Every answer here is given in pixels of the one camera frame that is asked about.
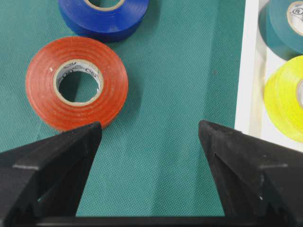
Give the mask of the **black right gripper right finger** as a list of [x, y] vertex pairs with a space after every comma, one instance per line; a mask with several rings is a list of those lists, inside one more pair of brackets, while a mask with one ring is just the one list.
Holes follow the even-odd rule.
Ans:
[[205, 120], [198, 136], [226, 216], [302, 226], [302, 152]]

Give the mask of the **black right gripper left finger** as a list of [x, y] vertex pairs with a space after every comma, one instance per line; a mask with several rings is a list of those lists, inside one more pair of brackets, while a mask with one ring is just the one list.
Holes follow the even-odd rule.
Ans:
[[74, 216], [101, 138], [94, 122], [1, 152], [1, 226]]

